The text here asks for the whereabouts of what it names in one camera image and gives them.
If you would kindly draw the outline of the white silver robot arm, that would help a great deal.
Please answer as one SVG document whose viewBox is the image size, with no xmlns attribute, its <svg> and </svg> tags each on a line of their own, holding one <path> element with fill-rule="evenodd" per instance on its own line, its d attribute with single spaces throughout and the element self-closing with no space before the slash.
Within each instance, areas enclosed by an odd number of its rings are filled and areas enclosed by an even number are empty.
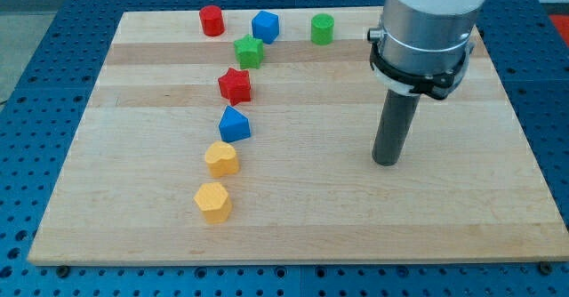
<svg viewBox="0 0 569 297">
<path fill-rule="evenodd" d="M 367 35 L 374 74 L 405 97 L 446 99 L 467 72 L 470 35 L 484 1 L 385 0 Z"/>
</svg>

